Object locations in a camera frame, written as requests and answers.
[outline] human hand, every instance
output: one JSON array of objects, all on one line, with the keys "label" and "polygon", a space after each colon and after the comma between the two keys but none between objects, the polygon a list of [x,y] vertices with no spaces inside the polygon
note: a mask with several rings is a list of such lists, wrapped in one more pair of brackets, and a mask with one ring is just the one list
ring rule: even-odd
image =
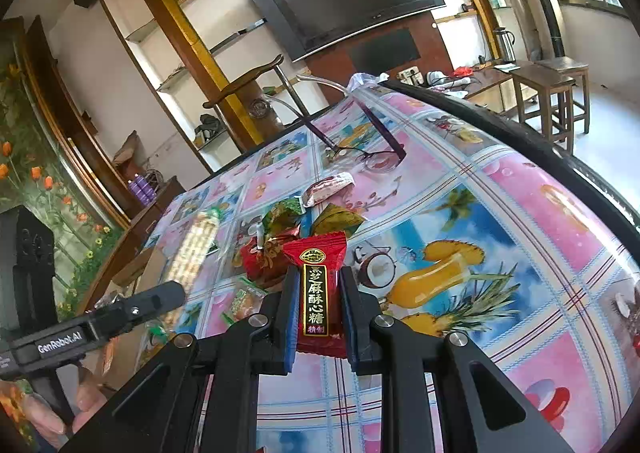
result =
[{"label": "human hand", "polygon": [[[77,433],[107,402],[107,398],[98,389],[95,377],[89,370],[80,368],[79,375],[80,384],[76,394],[76,406],[80,409],[80,413],[74,419],[73,433]],[[65,423],[38,394],[25,395],[22,400],[22,410],[38,433],[53,447],[60,449],[65,444]]]}]

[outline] green candy wrapper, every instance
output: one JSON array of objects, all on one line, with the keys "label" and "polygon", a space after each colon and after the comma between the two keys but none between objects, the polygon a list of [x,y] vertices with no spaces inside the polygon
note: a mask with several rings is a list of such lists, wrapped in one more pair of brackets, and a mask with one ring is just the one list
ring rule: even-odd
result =
[{"label": "green candy wrapper", "polygon": [[276,202],[262,218],[265,236],[279,235],[297,226],[303,214],[305,214],[305,207],[300,197],[285,198]]},{"label": "green candy wrapper", "polygon": [[220,314],[220,317],[231,326],[233,323],[240,321],[251,314],[260,311],[262,299],[267,295],[266,291],[256,287],[249,280],[241,277],[236,295],[231,302],[230,307]]},{"label": "green candy wrapper", "polygon": [[320,213],[318,218],[316,218],[316,221],[311,227],[311,234],[316,237],[318,235],[325,235],[326,233],[344,231],[349,239],[365,220],[366,218],[353,211],[335,204],[329,204],[324,208],[322,213]]}]

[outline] wrapped candy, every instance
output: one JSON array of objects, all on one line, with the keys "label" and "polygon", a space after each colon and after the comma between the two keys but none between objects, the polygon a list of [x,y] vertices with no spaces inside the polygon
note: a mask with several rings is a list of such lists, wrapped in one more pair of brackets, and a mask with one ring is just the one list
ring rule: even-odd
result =
[{"label": "wrapped candy", "polygon": [[305,208],[315,206],[323,200],[327,200],[330,196],[335,195],[341,189],[346,188],[349,184],[354,183],[353,176],[346,171],[324,178],[315,184],[311,184],[306,189],[302,194],[302,205]]},{"label": "wrapped candy", "polygon": [[285,198],[276,202],[262,218],[265,235],[279,235],[297,226],[303,214],[305,207],[300,197]]},{"label": "wrapped candy", "polygon": [[347,250],[344,233],[309,237],[284,245],[283,252],[300,268],[299,352],[346,357],[338,271]]},{"label": "wrapped candy", "polygon": [[343,231],[347,238],[351,238],[365,220],[366,218],[353,211],[329,204],[316,218],[311,227],[311,234],[318,236]]},{"label": "wrapped candy", "polygon": [[240,285],[229,308],[220,314],[220,317],[231,326],[252,314],[260,311],[263,298],[267,293],[256,287],[249,280],[240,278]]},{"label": "wrapped candy", "polygon": [[253,237],[240,249],[247,277],[262,289],[270,289],[281,282],[289,266],[282,246],[297,240],[299,235],[300,226],[287,229],[275,237],[267,238],[261,249],[258,248],[257,238]]}]

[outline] red bag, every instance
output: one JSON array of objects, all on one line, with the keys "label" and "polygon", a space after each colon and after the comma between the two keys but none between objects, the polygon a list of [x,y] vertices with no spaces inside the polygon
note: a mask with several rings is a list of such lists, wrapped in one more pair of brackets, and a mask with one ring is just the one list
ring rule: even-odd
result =
[{"label": "red bag", "polygon": [[299,352],[346,358],[338,271],[347,251],[344,233],[285,243],[282,251],[300,268]]}]

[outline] gold logo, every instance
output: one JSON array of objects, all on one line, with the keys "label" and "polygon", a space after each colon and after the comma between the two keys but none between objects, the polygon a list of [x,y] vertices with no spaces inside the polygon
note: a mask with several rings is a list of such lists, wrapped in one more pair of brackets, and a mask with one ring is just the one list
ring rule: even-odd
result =
[{"label": "gold logo", "polygon": [[324,258],[326,256],[320,249],[307,249],[300,255],[300,259],[306,263],[322,263]]}]

